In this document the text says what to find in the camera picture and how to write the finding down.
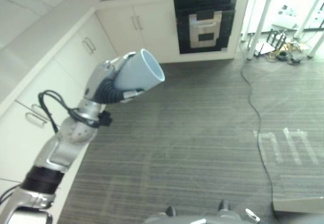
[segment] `cup rim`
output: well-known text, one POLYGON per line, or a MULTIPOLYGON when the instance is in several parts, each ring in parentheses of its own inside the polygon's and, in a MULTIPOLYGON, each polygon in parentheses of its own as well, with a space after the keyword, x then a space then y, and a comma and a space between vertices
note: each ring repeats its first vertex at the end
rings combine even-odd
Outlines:
POLYGON ((143 61, 145 62, 145 65, 146 65, 147 68, 150 70, 150 72, 152 73, 152 75, 154 75, 154 77, 155 77, 156 79, 158 79, 159 81, 161 81, 161 82, 165 81, 165 80, 166 80, 166 77, 165 77, 165 75, 164 75, 164 72, 163 72, 163 70, 162 70, 160 64, 158 63, 157 59, 154 57, 154 55, 152 55, 151 52, 148 51, 147 49, 141 49, 140 53, 141 53, 141 56, 142 56, 142 58, 143 58, 143 61), (156 73, 155 71, 152 70, 151 65, 150 65, 150 64, 147 62, 147 60, 146 60, 146 57, 145 57, 145 55, 144 55, 144 52, 147 53, 147 54, 148 54, 148 55, 149 55, 149 56, 150 56, 150 57, 155 61, 156 66, 157 66, 157 68, 158 68, 159 73, 160 73, 161 76, 157 75, 157 73, 156 73))

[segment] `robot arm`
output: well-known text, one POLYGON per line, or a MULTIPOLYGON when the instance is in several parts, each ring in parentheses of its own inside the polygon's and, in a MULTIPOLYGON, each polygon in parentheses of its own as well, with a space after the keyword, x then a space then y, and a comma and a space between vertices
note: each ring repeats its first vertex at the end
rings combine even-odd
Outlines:
POLYGON ((41 210, 52 206, 55 192, 64 174, 81 149, 96 136, 98 127, 109 126, 111 123, 110 114, 100 112, 101 106, 127 102, 144 92, 136 88, 136 85, 130 91, 120 90, 114 86, 114 80, 123 67, 127 63, 134 63, 132 57, 135 54, 135 52, 128 53, 122 58, 103 62, 95 68, 78 108, 69 113, 70 117, 63 121, 60 130, 39 152, 32 169, 21 186, 14 190, 0 214, 0 223, 52 223, 47 212, 41 210))

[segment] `drawer handle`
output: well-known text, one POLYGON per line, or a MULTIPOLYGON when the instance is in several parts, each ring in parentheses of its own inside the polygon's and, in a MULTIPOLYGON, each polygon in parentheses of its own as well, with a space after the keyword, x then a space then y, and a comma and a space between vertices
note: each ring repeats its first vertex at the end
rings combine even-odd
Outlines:
POLYGON ((89 39, 88 37, 86 37, 86 42, 87 43, 89 42, 89 44, 92 46, 92 50, 93 51, 96 51, 97 50, 97 48, 95 47, 95 45, 92 43, 92 40, 89 39))
POLYGON ((90 45, 86 41, 82 40, 82 44, 86 48, 86 50, 89 52, 89 54, 93 54, 93 50, 91 49, 90 45))
POLYGON ((33 116, 33 117, 36 118, 36 119, 39 119, 39 120, 42 122, 42 127, 43 127, 45 124, 47 124, 47 121, 46 121, 46 120, 44 120, 44 119, 42 119, 40 116, 38 116, 38 115, 36 115, 36 114, 33 114, 33 113, 30 113, 30 112, 27 112, 27 113, 25 114, 25 116, 26 116, 27 119, 29 118, 29 117, 28 117, 29 115, 33 116))
POLYGON ((43 118, 45 118, 45 119, 47 119, 47 120, 50 120, 49 119, 49 117, 45 114, 45 115, 43 115, 42 113, 44 112, 44 109, 41 107, 41 106, 39 106, 38 104, 32 104, 31 105, 31 109, 33 110, 33 111, 35 111, 37 114, 40 114, 43 118))

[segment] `white wall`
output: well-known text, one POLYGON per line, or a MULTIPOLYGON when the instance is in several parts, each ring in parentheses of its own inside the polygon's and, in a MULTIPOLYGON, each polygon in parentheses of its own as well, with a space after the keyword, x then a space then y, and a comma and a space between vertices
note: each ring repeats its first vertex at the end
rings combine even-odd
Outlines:
POLYGON ((0 50, 64 0, 0 0, 0 50))

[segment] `table leg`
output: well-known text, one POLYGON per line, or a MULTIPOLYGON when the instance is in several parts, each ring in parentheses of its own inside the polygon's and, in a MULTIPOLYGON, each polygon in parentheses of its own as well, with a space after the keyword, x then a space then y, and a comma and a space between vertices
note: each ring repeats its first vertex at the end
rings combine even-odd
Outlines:
POLYGON ((301 33, 303 32, 306 23, 308 22, 310 16, 312 15, 312 13, 314 12, 317 3, 319 2, 319 0, 315 0, 313 6, 311 7, 311 9, 309 10, 305 20, 303 21, 302 25, 298 28, 297 32, 294 35, 294 38, 300 38, 301 33))
POLYGON ((253 38, 253 41, 252 41, 252 44, 251 44, 251 48, 250 48, 250 50, 248 52, 248 56, 247 56, 248 60, 251 60, 253 55, 254 55, 255 46, 257 45, 257 42, 259 41, 259 38, 260 38, 260 35, 261 35, 261 32, 262 32, 262 27, 263 27, 263 24, 264 24, 264 20, 265 20, 265 18, 267 16, 267 12, 268 12, 268 9, 269 9, 269 6, 270 6, 270 2, 271 2, 271 0, 266 0, 266 2, 265 2, 263 13, 262 13, 262 16, 261 16, 257 31, 256 31, 256 33, 254 35, 254 38, 253 38))
POLYGON ((316 51, 318 50, 319 46, 323 43, 323 41, 324 41, 324 32, 322 33, 321 37, 314 45, 314 47, 311 49, 311 51, 308 53, 307 55, 308 58, 312 58, 315 55, 316 51))
POLYGON ((253 0, 251 14, 250 14, 250 16, 248 18, 248 24, 247 24, 245 30, 242 31, 241 41, 243 41, 243 42, 245 40, 247 40, 247 37, 248 37, 249 27, 250 27, 250 23, 251 23, 251 19, 252 19, 252 15, 253 15, 253 11, 254 11, 254 7, 255 7, 256 2, 257 2, 257 0, 253 0))

